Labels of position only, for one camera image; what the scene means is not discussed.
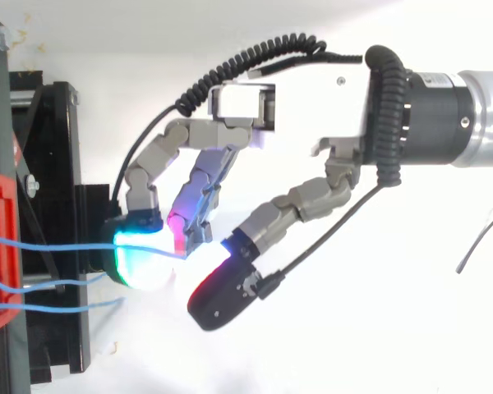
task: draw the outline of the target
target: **black coiled cable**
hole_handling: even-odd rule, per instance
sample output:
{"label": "black coiled cable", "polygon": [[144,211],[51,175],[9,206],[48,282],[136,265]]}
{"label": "black coiled cable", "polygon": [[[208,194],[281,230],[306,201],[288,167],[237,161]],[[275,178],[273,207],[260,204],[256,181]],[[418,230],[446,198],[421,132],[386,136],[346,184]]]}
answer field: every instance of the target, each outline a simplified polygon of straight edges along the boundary
{"label": "black coiled cable", "polygon": [[373,156],[378,167],[378,185],[398,186],[400,179],[403,105],[407,73],[399,57],[386,47],[375,45],[365,55],[369,68],[380,78],[378,116],[373,130]]}
{"label": "black coiled cable", "polygon": [[[196,84],[184,93],[179,100],[175,102],[175,108],[184,117],[190,117],[191,114],[208,98],[210,89],[214,86],[221,85],[226,80],[233,80],[243,72],[259,66],[275,57],[287,55],[290,53],[305,53],[308,57],[313,57],[317,53],[324,53],[327,49],[325,41],[316,41],[316,37],[301,33],[299,36],[291,34],[283,37],[269,39],[259,45],[254,45],[245,51],[228,59],[221,66],[217,66],[208,74],[203,76]],[[352,57],[330,54],[331,62],[339,59],[339,62],[360,62],[361,57]]]}

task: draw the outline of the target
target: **white background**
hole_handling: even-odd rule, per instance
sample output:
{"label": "white background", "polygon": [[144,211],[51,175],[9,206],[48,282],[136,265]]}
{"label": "white background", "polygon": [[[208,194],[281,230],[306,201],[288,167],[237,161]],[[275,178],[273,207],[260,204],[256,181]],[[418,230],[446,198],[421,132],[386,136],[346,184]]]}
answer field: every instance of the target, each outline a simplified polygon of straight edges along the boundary
{"label": "white background", "polygon": [[[158,111],[212,66],[276,34],[312,32],[340,53],[384,44],[415,71],[493,70],[493,0],[0,0],[0,20],[18,43],[12,70],[43,70],[46,83],[66,80],[81,92],[84,183],[113,182]],[[314,99],[333,100],[329,122],[343,133],[349,103],[362,94],[351,79],[361,68],[332,73],[347,85]],[[306,133],[279,131],[287,153],[240,155],[223,184],[216,238],[261,202],[321,174],[320,159],[295,149]],[[157,183],[163,207],[194,157],[183,152]],[[367,168],[353,201],[375,182]],[[91,313],[93,364],[73,377],[55,369],[54,382],[33,391],[493,393],[493,230],[464,273],[454,272],[492,210],[493,169],[404,168],[401,187],[373,199],[268,300],[212,333],[186,312],[211,259],[177,268],[154,293],[107,280],[90,300],[128,301]],[[343,211],[296,225],[259,269],[289,262]]]}

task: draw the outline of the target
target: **black cylindrical mount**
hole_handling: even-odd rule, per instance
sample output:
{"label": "black cylindrical mount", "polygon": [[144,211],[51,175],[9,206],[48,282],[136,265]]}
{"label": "black cylindrical mount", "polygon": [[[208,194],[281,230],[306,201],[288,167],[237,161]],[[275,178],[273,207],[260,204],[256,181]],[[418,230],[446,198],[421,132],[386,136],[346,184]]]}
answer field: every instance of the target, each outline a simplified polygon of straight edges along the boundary
{"label": "black cylindrical mount", "polygon": [[[368,130],[375,130],[378,108],[370,106]],[[449,164],[465,149],[474,127],[469,88],[459,76],[412,73],[403,108],[402,164]],[[374,162],[372,135],[366,136],[365,163]]]}

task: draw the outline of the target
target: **blue cable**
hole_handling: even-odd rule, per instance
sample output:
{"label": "blue cable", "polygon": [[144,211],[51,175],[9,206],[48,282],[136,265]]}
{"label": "blue cable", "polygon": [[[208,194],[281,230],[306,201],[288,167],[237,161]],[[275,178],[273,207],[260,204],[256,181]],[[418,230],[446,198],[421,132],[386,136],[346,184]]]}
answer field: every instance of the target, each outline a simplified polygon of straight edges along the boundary
{"label": "blue cable", "polygon": [[114,245],[114,244],[35,245],[35,244],[26,244],[25,242],[12,241],[2,237],[0,237],[0,244],[13,246],[19,249],[33,250],[34,252],[70,252],[76,250],[116,250],[118,248],[121,248],[126,250],[139,250],[141,252],[161,254],[162,256],[171,257],[174,259],[184,260],[186,258],[185,256],[180,256],[178,254],[165,252],[164,250],[150,248],[149,246],[138,246],[138,245]]}
{"label": "blue cable", "polygon": [[86,306],[78,306],[75,308],[58,308],[54,306],[29,305],[29,304],[0,304],[0,309],[23,309],[34,312],[45,312],[47,314],[78,314],[87,312],[92,308],[101,308],[104,306],[121,304],[126,298],[121,297],[113,301],[99,302],[98,304],[89,304]]}
{"label": "blue cable", "polygon": [[26,294],[26,293],[31,293],[32,291],[38,291],[38,290],[43,290],[47,288],[48,286],[88,286],[92,283],[98,282],[101,280],[103,277],[107,276],[107,273],[103,273],[102,275],[99,275],[97,277],[94,277],[93,279],[90,279],[89,281],[76,281],[73,279],[66,279],[66,280],[61,280],[61,281],[51,281],[51,282],[43,282],[39,283],[33,286],[30,286],[25,289],[17,289],[15,287],[9,287],[8,285],[4,285],[3,283],[0,282],[0,290],[3,290],[7,293],[11,294]]}
{"label": "blue cable", "polygon": [[[77,251],[77,250],[116,250],[117,248],[125,249],[125,250],[139,250],[142,252],[148,252],[153,254],[161,254],[162,256],[171,257],[174,259],[185,259],[184,256],[179,256],[178,254],[165,252],[163,250],[150,248],[148,246],[138,246],[138,245],[114,245],[114,244],[70,244],[70,245],[35,245],[35,244],[26,244],[25,242],[8,240],[7,238],[0,237],[0,244],[12,246],[19,249],[24,250],[33,250],[35,252],[68,252],[68,251]],[[47,286],[52,285],[76,285],[76,286],[86,286],[91,283],[95,283],[102,279],[104,275],[100,275],[94,279],[89,281],[73,281],[73,280],[61,280],[61,281],[53,281],[53,282],[45,282],[40,283],[38,285],[29,287],[27,289],[15,289],[13,287],[9,287],[0,282],[0,289],[13,294],[25,294],[30,291],[37,291]],[[98,304],[90,304],[79,307],[72,308],[58,308],[53,306],[43,306],[43,305],[28,305],[28,304],[0,304],[0,309],[23,309],[30,310],[35,312],[45,312],[49,314],[78,314],[81,312],[87,312],[92,308],[100,308],[104,306],[116,305],[120,304],[125,300],[124,297],[117,298],[112,301],[100,302]]]}

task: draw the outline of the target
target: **red plastic part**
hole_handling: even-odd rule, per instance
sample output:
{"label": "red plastic part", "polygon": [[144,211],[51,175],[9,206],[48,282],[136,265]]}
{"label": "red plastic part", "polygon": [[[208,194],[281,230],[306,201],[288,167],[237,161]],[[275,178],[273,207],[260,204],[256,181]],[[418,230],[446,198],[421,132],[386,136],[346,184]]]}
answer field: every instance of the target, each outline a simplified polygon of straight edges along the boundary
{"label": "red plastic part", "polygon": [[[0,175],[0,236],[18,241],[16,222],[16,182]],[[19,250],[0,244],[0,282],[9,287],[21,287],[21,267]],[[9,294],[0,290],[0,303],[22,304],[20,294]],[[0,310],[0,328],[8,324],[20,311],[18,309]]]}

